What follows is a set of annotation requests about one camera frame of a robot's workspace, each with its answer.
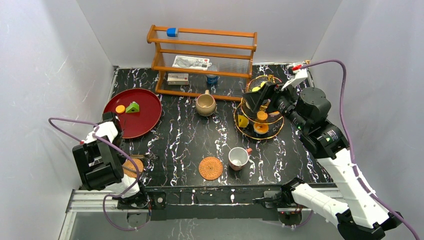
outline marble tabletop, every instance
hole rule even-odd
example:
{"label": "marble tabletop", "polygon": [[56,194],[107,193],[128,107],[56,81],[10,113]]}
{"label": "marble tabletop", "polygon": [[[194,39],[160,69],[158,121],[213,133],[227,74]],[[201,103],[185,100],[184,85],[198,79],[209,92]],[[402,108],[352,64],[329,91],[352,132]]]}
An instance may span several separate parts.
{"label": "marble tabletop", "polygon": [[[253,78],[267,74],[282,82],[290,77],[284,64],[253,66]],[[112,97],[133,88],[154,92],[158,78],[158,72],[151,68],[118,68]],[[192,78],[199,76],[190,75],[189,79]],[[234,89],[230,86],[227,92],[237,92],[239,85],[234,81]],[[300,88],[308,85],[307,81],[303,82]],[[195,91],[194,87],[195,84],[180,89]],[[294,177],[307,183],[332,181],[305,150],[298,130],[288,120],[275,138],[254,140],[236,129],[233,112],[238,102],[218,100],[215,114],[203,117],[196,112],[194,97],[161,94],[158,97],[162,103],[158,124],[141,137],[126,139],[124,147],[130,154],[152,156],[143,161],[142,181],[148,187],[283,184]],[[228,153],[234,147],[253,149],[247,166],[240,171],[228,165]],[[198,170],[200,161],[210,156],[220,159],[224,166],[222,176],[214,181],[204,180]]]}

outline table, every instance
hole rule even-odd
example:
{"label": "table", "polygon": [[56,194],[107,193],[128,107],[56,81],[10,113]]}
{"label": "table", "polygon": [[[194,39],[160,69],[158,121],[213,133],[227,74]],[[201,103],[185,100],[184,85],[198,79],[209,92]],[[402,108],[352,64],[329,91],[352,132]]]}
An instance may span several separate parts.
{"label": "table", "polygon": [[[252,78],[266,74],[272,74],[283,82],[289,77],[285,64],[253,66]],[[158,78],[158,72],[150,68],[119,68],[112,97],[131,88],[154,91]],[[196,83],[205,81],[205,76],[193,74],[189,79]],[[218,86],[225,85],[224,81],[224,78],[220,78]],[[307,86],[308,81],[299,85],[300,88]],[[181,91],[196,91],[196,87],[196,84],[173,86]],[[212,87],[210,90],[235,95],[242,93],[237,82],[230,88]],[[217,100],[216,113],[202,117],[196,112],[194,97],[158,97],[163,108],[159,123],[142,137],[126,139],[124,148],[130,154],[154,156],[144,162],[142,181],[147,187],[284,184],[294,177],[302,178],[307,183],[332,181],[305,150],[298,131],[288,120],[284,121],[283,129],[277,137],[253,140],[236,129],[233,111],[238,102]],[[228,153],[234,147],[253,149],[249,163],[241,171],[233,171],[228,166]],[[209,156],[219,158],[224,166],[222,176],[214,181],[204,180],[198,170],[200,161]]]}

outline green block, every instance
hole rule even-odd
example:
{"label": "green block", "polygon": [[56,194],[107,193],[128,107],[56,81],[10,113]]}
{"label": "green block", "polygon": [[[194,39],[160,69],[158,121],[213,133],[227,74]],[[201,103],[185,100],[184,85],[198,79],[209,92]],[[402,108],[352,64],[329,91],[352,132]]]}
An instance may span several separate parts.
{"label": "green block", "polygon": [[135,101],[130,103],[129,106],[125,108],[126,114],[132,114],[132,113],[138,113],[138,112],[140,112],[140,105],[136,103]]}

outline white wall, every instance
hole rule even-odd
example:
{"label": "white wall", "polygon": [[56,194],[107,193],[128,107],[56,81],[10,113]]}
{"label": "white wall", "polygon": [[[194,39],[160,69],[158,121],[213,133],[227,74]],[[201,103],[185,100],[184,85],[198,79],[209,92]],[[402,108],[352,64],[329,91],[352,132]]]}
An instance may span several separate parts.
{"label": "white wall", "polygon": [[77,0],[114,66],[148,67],[152,24],[257,32],[253,61],[311,59],[341,0]]}
{"label": "white wall", "polygon": [[[0,239],[58,239],[81,184],[48,117],[98,121],[113,67],[75,0],[0,3]],[[84,137],[89,126],[60,123]]]}
{"label": "white wall", "polygon": [[[420,0],[344,0],[312,58],[346,64],[345,118],[360,169],[422,238],[423,12]],[[330,120],[341,126],[341,69],[327,63],[312,73],[332,103]],[[385,239],[413,237],[402,225]]]}

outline wooden shelf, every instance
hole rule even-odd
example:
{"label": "wooden shelf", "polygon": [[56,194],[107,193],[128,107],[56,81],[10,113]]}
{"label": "wooden shelf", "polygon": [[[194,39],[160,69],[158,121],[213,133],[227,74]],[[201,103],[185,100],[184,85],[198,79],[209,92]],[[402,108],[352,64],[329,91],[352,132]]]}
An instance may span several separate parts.
{"label": "wooden shelf", "polygon": [[[154,43],[156,53],[154,55],[151,68],[159,71],[159,81],[156,85],[156,92],[160,94],[171,94],[179,96],[196,97],[202,93],[180,92],[174,90],[164,90],[161,88],[166,72],[179,72],[189,74],[211,74],[234,78],[245,78],[246,84],[252,77],[253,55],[257,47],[256,32],[237,32],[208,30],[195,28],[178,28],[177,37],[168,37],[167,26],[152,25],[148,34],[147,42]],[[163,48],[163,45],[172,45],[174,49]],[[208,51],[194,51],[178,49],[179,46],[201,46]],[[235,49],[248,51],[249,54],[229,54],[217,52],[216,48]],[[208,71],[201,69],[191,69],[173,67],[177,55],[206,58],[210,60],[212,66],[218,71]],[[217,99],[240,101],[239,96],[214,96]]]}

